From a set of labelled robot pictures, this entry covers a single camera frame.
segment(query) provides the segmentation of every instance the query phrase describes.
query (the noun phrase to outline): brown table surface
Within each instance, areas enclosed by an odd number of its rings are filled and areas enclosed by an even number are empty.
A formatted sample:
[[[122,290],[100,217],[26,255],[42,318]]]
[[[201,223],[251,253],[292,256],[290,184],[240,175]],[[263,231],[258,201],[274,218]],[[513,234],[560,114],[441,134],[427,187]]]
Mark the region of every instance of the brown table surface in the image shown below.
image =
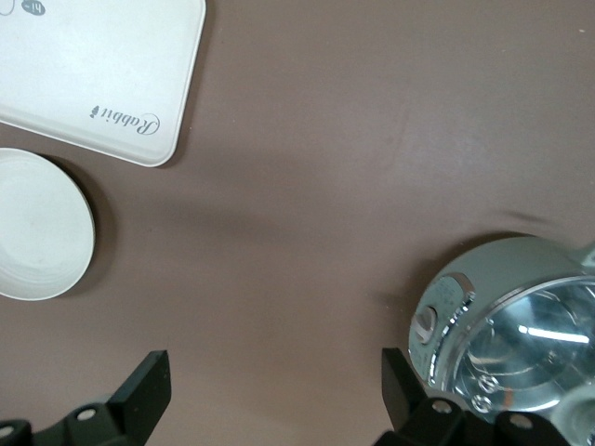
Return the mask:
[[[585,0],[211,0],[163,167],[0,125],[97,223],[70,292],[0,299],[0,419],[49,426],[167,348],[150,445],[371,444],[380,350],[445,262],[595,238],[594,23]]]

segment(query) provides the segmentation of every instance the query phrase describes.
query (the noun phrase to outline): white plastic tray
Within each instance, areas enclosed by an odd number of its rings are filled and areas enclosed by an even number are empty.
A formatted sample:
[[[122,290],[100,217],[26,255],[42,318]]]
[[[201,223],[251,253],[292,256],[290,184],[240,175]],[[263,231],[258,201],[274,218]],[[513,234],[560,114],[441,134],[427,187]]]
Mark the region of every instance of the white plastic tray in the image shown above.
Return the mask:
[[[163,164],[204,20],[205,0],[0,0],[0,121]]]

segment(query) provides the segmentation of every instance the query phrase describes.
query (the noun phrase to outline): screw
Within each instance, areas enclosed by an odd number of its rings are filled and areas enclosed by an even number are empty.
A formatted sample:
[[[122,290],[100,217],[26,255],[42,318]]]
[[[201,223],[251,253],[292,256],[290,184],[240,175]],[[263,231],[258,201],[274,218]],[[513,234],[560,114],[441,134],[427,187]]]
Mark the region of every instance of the screw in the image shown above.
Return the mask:
[[[510,416],[510,422],[519,429],[528,430],[533,428],[531,420],[520,413],[513,413]]]
[[[0,439],[5,439],[6,437],[9,437],[10,434],[12,434],[14,431],[15,428],[13,426],[0,427]]]
[[[432,403],[431,408],[437,413],[450,413],[453,408],[444,400],[436,400]]]
[[[95,409],[85,409],[82,412],[80,412],[78,415],[76,415],[76,419],[78,421],[90,420],[91,418],[93,418],[95,416],[95,413],[97,413],[97,411]]]

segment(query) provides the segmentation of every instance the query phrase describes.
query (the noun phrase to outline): stainless steel pot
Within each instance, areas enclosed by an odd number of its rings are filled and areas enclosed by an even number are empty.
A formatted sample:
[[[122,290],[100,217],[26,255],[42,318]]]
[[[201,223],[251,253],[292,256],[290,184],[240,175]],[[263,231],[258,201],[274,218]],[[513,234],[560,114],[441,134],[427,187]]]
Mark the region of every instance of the stainless steel pot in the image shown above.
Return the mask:
[[[487,421],[539,413],[573,444],[592,444],[595,244],[517,237],[455,259],[421,298],[409,353],[428,386]]]

